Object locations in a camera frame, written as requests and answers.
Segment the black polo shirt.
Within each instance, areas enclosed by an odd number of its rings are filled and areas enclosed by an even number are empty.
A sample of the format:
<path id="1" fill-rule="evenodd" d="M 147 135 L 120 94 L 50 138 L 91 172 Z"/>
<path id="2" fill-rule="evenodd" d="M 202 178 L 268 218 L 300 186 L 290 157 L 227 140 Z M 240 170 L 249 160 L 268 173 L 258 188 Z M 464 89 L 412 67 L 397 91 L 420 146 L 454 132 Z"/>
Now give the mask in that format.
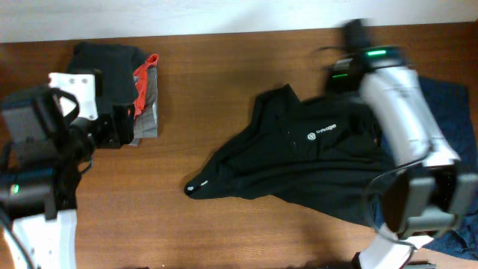
<path id="1" fill-rule="evenodd" d="M 281 200 L 347 222 L 365 222 L 361 198 L 394 167 L 372 111 L 355 96 L 300 100 L 285 85 L 256 96 L 250 124 L 184 187 L 194 200 Z"/>

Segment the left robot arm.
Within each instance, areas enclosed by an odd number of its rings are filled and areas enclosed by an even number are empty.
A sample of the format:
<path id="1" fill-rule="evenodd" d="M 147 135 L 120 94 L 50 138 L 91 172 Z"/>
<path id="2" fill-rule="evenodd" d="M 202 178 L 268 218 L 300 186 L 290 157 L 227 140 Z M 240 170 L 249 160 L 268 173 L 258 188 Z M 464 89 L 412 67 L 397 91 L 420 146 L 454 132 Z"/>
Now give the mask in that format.
<path id="1" fill-rule="evenodd" d="M 97 69 L 53 72 L 4 98 L 1 227 L 16 268 L 75 268 L 76 190 L 97 149 L 133 138 L 134 106 L 114 103 Z"/>

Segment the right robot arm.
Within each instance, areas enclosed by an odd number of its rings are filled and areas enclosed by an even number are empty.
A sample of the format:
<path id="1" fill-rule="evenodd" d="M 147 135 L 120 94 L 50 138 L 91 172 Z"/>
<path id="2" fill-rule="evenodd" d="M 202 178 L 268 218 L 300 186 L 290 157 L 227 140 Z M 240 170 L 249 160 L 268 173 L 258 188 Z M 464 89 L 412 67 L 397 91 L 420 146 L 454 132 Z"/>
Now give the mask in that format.
<path id="1" fill-rule="evenodd" d="M 391 148 L 395 180 L 382 195 L 383 223 L 352 268 L 407 268 L 414 253 L 458 229 L 477 190 L 477 172 L 451 147 L 423 97 L 418 73 L 396 46 L 373 44 L 362 19 L 340 27 L 346 58 L 330 81 L 358 92 L 378 119 Z"/>

